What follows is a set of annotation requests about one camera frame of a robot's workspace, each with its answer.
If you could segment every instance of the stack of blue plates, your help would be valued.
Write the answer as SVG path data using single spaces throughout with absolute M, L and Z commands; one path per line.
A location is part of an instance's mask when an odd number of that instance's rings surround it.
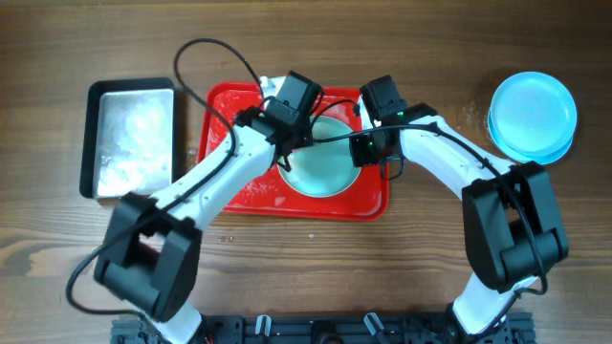
M 525 72 L 495 91 L 489 131 L 495 145 L 515 161 L 559 160 L 572 145 L 578 123 L 570 92 L 555 78 Z

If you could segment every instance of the wooden surface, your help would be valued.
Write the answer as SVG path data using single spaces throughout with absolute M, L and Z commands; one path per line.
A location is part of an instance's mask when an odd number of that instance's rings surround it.
M 574 146 L 549 167 L 570 257 L 544 297 L 525 296 L 540 343 L 612 341 L 612 30 L 609 1 L 5 0 L 0 5 L 0 343 L 105 343 L 108 317 L 72 310 L 63 288 L 104 235 L 111 208 L 77 191 L 89 86 L 171 76 L 188 39 L 223 39 L 261 75 L 293 68 L 328 86 L 392 74 L 496 154 L 485 115 L 520 71 L 560 79 L 579 107 Z M 202 93 L 248 80 L 216 47 L 188 53 Z M 188 104 L 187 154 L 202 109 Z M 392 183 L 374 223 L 220 215 L 191 299 L 207 314 L 441 311 L 465 286 L 461 205 L 424 169 Z M 118 303 L 91 270 L 76 296 Z

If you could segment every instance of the metal tray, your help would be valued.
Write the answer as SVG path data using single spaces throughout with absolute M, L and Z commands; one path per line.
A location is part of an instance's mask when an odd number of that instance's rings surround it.
M 109 80 L 89 89 L 79 191 L 148 195 L 177 178 L 175 92 L 165 77 Z

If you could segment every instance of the light blue plate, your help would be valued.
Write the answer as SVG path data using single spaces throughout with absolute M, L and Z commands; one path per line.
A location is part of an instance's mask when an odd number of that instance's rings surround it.
M 327 139 L 353 131 L 335 118 L 321 116 L 313 128 L 315 139 Z M 346 190 L 361 168 L 353 166 L 349 140 L 337 140 L 295 150 L 288 157 L 291 172 L 278 167 L 280 176 L 293 190 L 316 198 L 331 197 Z
M 561 159 L 565 155 L 565 153 L 567 153 L 567 151 L 570 150 L 570 147 L 572 146 L 572 141 L 574 140 L 573 138 L 571 138 L 563 147 L 561 147 L 561 149 L 559 149 L 557 152 L 554 152 L 550 155 L 543 156 L 543 157 L 529 157 L 529 156 L 524 156 L 516 152 L 515 150 L 510 148 L 508 145 L 504 144 L 504 142 L 499 139 L 499 136 L 497 135 L 495 128 L 492 127 L 491 117 L 489 117 L 489 131 L 491 133 L 491 138 L 492 138 L 493 143 L 495 143 L 497 148 L 499 148 L 499 150 L 504 152 L 504 154 L 506 154 L 508 158 L 514 161 L 519 161 L 519 162 L 535 161 L 542 165 L 553 163 Z
M 570 92 L 538 72 L 519 73 L 502 82 L 489 111 L 490 131 L 499 149 L 509 157 L 514 151 L 536 161 L 558 159 L 567 152 L 577 123 Z

